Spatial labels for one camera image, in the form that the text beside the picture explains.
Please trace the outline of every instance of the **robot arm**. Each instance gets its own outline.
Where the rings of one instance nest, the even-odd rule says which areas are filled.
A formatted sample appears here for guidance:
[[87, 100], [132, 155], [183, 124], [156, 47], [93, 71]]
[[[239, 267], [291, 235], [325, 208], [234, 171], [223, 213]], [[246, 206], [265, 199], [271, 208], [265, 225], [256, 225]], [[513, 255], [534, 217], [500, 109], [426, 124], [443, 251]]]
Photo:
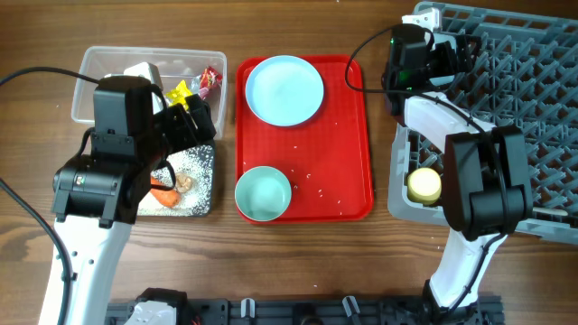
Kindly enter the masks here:
[[[435, 9], [424, 14], [436, 16]], [[405, 24], [392, 30], [393, 45], [382, 85], [390, 113], [398, 123], [424, 135], [444, 153], [442, 205], [452, 229], [442, 262], [424, 286], [422, 321], [456, 322], [473, 315], [489, 260], [506, 234], [513, 233], [517, 223], [529, 217], [531, 188], [524, 137], [519, 129], [496, 127], [473, 117], [465, 120], [448, 106], [464, 116], [469, 116], [468, 112], [456, 107], [442, 92], [432, 91], [437, 89], [432, 79], [471, 70], [480, 40], [461, 36], [456, 39], [455, 51], [450, 42], [432, 46], [429, 38], [434, 37], [434, 27], [418, 26], [417, 21], [424, 23], [423, 17], [406, 17]], [[489, 143], [498, 148], [499, 162], [490, 152]], [[505, 193], [500, 189], [498, 163]], [[504, 196], [507, 215], [502, 205]]]
[[[104, 323], [118, 260], [138, 204], [152, 187], [151, 171], [164, 166], [171, 170], [169, 154], [207, 143], [216, 134], [209, 106], [200, 97], [186, 98], [189, 111], [177, 104], [153, 114], [154, 90], [149, 80], [139, 77], [115, 76], [98, 83], [95, 127], [85, 134], [79, 153], [54, 176], [54, 229], [69, 256], [53, 253], [39, 324], [56, 324], [59, 318], [60, 258], [68, 258], [72, 266], [65, 324]], [[88, 137], [92, 150], [81, 155]], [[166, 320], [174, 308], [165, 307], [149, 303], [139, 311]]]

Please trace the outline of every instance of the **yellow snack package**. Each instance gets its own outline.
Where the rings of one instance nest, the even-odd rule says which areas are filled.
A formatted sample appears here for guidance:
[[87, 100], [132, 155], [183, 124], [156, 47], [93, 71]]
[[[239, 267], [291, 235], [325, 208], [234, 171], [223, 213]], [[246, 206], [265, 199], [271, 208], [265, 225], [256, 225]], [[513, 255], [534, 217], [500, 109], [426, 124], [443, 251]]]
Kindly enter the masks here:
[[185, 110], [189, 110], [189, 106], [184, 99], [188, 96], [192, 96], [192, 92], [187, 88], [185, 80], [181, 80], [177, 85], [177, 88], [169, 91], [165, 96], [172, 101], [173, 105], [180, 103]]

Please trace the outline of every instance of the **snack wrapper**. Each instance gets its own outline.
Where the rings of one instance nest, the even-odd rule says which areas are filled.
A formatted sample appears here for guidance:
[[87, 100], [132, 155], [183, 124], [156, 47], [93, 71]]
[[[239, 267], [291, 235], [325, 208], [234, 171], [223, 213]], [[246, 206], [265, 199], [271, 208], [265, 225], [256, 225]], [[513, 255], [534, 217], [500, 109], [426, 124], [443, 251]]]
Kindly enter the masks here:
[[189, 109], [189, 106], [184, 99], [188, 96], [192, 96], [192, 92], [187, 88], [185, 80], [181, 80], [177, 85], [177, 88], [169, 91], [165, 96], [171, 100], [172, 105], [180, 103], [185, 110]]
[[222, 81], [223, 76], [213, 67], [206, 68], [200, 75], [199, 96], [205, 99], [212, 89], [220, 86]]

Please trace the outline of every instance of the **clear plastic container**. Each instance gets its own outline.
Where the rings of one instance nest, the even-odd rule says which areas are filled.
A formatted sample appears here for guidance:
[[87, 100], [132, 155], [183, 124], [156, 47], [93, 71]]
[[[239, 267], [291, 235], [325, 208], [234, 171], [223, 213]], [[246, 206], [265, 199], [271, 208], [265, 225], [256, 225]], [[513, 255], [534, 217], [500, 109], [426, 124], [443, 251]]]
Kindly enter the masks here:
[[[219, 89], [213, 89], [206, 98], [210, 115], [217, 129], [215, 139], [223, 136], [227, 102], [227, 57], [219, 51], [196, 51], [138, 47], [93, 46], [84, 53], [79, 73], [95, 79], [105, 75], [122, 74], [141, 62], [156, 65], [163, 81], [163, 93], [174, 89], [181, 80], [191, 85], [208, 66], [223, 76]], [[78, 123], [94, 124], [93, 95], [97, 85], [78, 79], [72, 100], [72, 119]]]

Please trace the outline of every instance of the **light blue bowl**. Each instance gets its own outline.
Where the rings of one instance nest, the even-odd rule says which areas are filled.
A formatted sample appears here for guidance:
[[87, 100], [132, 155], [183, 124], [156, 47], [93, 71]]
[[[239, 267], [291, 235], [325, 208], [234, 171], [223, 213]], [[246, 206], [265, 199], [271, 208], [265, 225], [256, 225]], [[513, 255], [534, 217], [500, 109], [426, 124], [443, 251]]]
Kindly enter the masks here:
[[238, 209], [251, 220], [271, 221], [289, 207], [291, 184], [273, 167], [255, 167], [243, 174], [235, 188]]

